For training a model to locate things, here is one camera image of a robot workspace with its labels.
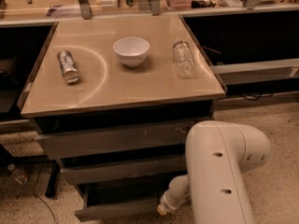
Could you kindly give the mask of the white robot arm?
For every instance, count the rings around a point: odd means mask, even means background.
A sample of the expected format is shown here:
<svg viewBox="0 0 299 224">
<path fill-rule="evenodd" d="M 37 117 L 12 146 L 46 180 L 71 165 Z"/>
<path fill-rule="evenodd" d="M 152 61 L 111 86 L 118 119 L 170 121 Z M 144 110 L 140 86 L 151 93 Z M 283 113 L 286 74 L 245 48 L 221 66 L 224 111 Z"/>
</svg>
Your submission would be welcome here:
<svg viewBox="0 0 299 224">
<path fill-rule="evenodd" d="M 173 178 L 157 206 L 160 215 L 192 203 L 195 224 L 256 224 L 242 174 L 269 159 L 271 145 L 259 129 L 216 120 L 188 132 L 187 174 Z"/>
</svg>

